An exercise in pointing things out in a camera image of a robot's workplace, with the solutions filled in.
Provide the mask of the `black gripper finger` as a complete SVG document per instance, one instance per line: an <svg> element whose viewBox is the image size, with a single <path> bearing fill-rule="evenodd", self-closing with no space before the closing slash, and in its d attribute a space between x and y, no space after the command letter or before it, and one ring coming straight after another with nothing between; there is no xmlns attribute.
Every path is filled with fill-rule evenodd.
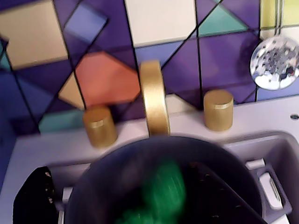
<svg viewBox="0 0 299 224"><path fill-rule="evenodd" d="M202 163L190 164L191 224L264 224L260 217L214 171Z"/></svg>
<svg viewBox="0 0 299 224"><path fill-rule="evenodd" d="M17 193L13 204L14 224L57 224L55 188L48 167L36 168Z"/></svg>

